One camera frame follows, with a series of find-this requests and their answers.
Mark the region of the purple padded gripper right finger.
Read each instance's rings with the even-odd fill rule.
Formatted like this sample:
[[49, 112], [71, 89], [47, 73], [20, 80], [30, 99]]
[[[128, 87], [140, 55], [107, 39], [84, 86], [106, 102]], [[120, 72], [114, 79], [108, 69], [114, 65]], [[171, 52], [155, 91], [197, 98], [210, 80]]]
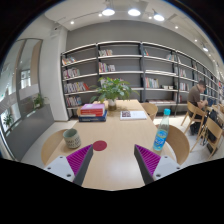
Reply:
[[139, 146], [134, 146], [134, 155], [145, 184], [152, 183], [180, 170], [180, 166], [167, 155], [159, 156]]

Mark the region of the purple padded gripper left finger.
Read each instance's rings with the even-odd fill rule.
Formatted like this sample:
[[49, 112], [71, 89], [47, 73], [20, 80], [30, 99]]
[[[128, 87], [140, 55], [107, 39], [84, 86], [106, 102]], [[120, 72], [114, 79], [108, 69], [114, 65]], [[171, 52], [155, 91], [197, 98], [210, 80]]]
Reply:
[[93, 145], [90, 144], [68, 156], [59, 155], [44, 170], [81, 186], [92, 156]]

